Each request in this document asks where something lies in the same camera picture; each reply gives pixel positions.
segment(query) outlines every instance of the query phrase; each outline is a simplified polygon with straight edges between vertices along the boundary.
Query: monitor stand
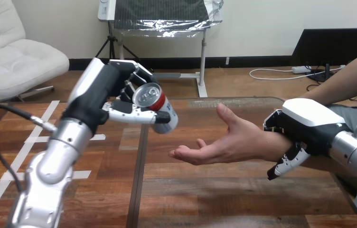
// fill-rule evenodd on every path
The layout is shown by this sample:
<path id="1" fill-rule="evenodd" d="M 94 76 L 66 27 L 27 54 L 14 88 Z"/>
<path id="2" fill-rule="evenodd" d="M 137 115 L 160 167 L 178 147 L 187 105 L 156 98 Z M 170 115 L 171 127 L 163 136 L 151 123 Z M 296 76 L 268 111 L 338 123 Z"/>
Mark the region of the monitor stand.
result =
<path id="1" fill-rule="evenodd" d="M 307 73 L 307 74 L 316 74 L 316 73 L 319 73 L 319 72 L 323 72 L 324 70 L 311 70 L 311 73 Z M 309 79 L 311 80 L 314 80 L 314 81 L 317 81 L 317 82 L 325 82 L 328 80 L 328 78 L 330 78 L 331 76 L 333 76 L 334 73 L 332 73 L 330 71 L 330 64 L 327 63 L 325 65 L 325 72 L 324 73 L 321 73 L 321 74 L 318 74 L 318 75 L 311 75 L 311 76 L 307 76 Z"/>

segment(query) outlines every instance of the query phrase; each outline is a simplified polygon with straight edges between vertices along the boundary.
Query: white cable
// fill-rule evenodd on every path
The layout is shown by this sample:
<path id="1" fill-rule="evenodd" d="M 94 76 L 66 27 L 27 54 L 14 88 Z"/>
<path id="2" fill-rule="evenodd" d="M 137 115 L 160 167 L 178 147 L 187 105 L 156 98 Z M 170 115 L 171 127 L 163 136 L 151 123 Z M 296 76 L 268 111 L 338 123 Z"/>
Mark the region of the white cable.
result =
<path id="1" fill-rule="evenodd" d="M 340 69 L 342 69 L 342 67 L 339 67 L 339 68 L 336 68 L 336 69 L 332 69 L 330 71 L 340 70 Z M 257 71 L 257 70 L 269 70 L 269 71 L 279 71 L 279 72 L 291 72 L 292 70 L 255 69 L 255 70 L 250 71 L 249 75 L 252 78 L 259 79 L 259 80 L 291 80 L 291 79 L 296 79 L 296 78 L 301 78 L 301 77 L 308 77 L 308 76 L 311 76 L 311 75 L 319 75 L 319 74 L 322 74 L 322 73 L 325 72 L 325 71 L 322 71 L 322 72 L 318 72 L 318 73 L 315 73 L 315 74 L 302 75 L 302 76 L 298 76 L 298 77 L 289 77 L 289 78 L 261 78 L 261 77 L 254 77 L 254 76 L 251 75 L 252 72 Z"/>

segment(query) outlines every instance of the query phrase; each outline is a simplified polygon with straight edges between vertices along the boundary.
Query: black baseboard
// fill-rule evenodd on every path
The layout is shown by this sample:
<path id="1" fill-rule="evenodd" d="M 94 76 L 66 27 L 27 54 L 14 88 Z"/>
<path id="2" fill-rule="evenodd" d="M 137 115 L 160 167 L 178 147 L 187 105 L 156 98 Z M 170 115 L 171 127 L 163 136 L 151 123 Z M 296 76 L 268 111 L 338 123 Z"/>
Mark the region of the black baseboard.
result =
<path id="1" fill-rule="evenodd" d="M 90 58 L 69 59 L 69 70 L 85 70 Z M 201 58 L 141 58 L 141 65 L 152 69 L 198 69 Z M 286 67 L 291 64 L 291 56 L 251 56 L 230 57 L 226 65 L 226 57 L 207 57 L 205 68 L 242 68 L 242 67 Z"/>

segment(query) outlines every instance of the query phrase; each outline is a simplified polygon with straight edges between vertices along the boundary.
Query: can lid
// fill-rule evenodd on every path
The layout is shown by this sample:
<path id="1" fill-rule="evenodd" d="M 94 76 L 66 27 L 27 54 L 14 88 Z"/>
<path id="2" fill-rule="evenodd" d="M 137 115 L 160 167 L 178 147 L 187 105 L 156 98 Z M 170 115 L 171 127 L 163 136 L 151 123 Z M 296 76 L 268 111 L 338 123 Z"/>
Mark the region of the can lid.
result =
<path id="1" fill-rule="evenodd" d="M 132 102 L 138 107 L 150 107 L 160 98 L 160 86 L 156 83 L 147 83 L 138 87 L 132 95 Z"/>

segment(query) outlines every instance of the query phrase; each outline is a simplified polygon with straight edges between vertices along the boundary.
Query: white wall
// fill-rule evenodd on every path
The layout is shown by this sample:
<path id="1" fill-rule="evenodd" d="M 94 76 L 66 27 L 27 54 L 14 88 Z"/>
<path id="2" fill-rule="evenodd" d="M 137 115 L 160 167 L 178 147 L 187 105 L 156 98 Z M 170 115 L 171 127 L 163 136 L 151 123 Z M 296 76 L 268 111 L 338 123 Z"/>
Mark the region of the white wall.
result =
<path id="1" fill-rule="evenodd" d="M 97 19 L 98 0 L 13 2 L 27 38 L 69 58 L 94 57 L 106 39 L 107 25 Z M 208 30 L 207 57 L 291 55 L 304 28 L 357 28 L 357 0 L 225 0 L 223 17 Z M 200 36 L 124 38 L 140 57 L 198 57 L 200 41 Z M 107 56 L 108 48 L 100 57 Z"/>

